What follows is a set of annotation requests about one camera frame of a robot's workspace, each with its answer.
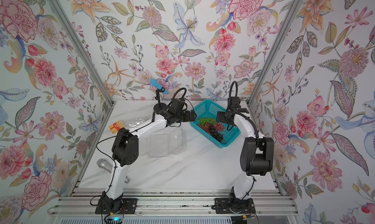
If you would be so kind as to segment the clear clamshell container front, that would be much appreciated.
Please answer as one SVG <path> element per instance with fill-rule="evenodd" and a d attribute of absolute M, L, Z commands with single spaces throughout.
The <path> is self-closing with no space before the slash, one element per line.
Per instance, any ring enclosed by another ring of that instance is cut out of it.
<path fill-rule="evenodd" d="M 168 127 L 140 139 L 139 155 L 163 158 L 179 155 L 187 149 L 187 134 L 182 128 Z"/>

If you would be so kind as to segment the teal plastic mesh basket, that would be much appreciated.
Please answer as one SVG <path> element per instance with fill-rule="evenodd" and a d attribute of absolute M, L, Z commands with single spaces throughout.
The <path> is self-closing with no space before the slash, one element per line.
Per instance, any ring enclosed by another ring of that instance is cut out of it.
<path fill-rule="evenodd" d="M 216 121 L 217 113 L 225 108 L 211 100 L 204 100 L 194 107 L 197 118 L 190 125 L 219 148 L 228 147 L 240 135 L 237 127 Z"/>

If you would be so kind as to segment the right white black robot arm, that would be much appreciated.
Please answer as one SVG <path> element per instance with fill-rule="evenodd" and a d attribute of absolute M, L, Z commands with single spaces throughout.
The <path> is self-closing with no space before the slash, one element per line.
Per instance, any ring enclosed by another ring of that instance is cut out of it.
<path fill-rule="evenodd" d="M 261 134 L 250 119 L 239 97 L 229 97 L 225 112 L 218 112 L 216 121 L 235 126 L 245 137 L 240 154 L 240 167 L 245 173 L 238 178 L 227 198 L 216 198 L 212 209 L 217 214 L 255 214 L 251 193 L 256 182 L 273 167 L 274 141 Z"/>

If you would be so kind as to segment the red grape bunch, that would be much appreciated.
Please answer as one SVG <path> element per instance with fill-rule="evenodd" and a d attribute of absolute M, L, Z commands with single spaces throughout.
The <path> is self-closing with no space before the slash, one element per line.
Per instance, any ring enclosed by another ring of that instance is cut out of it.
<path fill-rule="evenodd" d="M 205 132 L 211 134 L 215 132 L 223 132 L 225 127 L 222 123 L 205 123 L 205 124 L 198 124 L 198 126 L 203 129 Z"/>

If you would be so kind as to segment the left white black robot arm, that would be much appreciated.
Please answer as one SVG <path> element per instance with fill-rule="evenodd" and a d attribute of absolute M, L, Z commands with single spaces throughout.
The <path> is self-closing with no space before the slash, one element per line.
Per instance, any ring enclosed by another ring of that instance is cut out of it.
<path fill-rule="evenodd" d="M 175 123 L 194 122 L 195 111 L 188 110 L 188 100 L 184 97 L 173 98 L 168 104 L 156 104 L 152 118 L 138 127 L 121 128 L 112 145 L 111 178 L 107 188 L 100 196 L 99 204 L 104 210 L 116 213 L 126 207 L 123 202 L 123 183 L 133 164 L 139 156 L 140 139 L 147 138 L 159 130 Z"/>

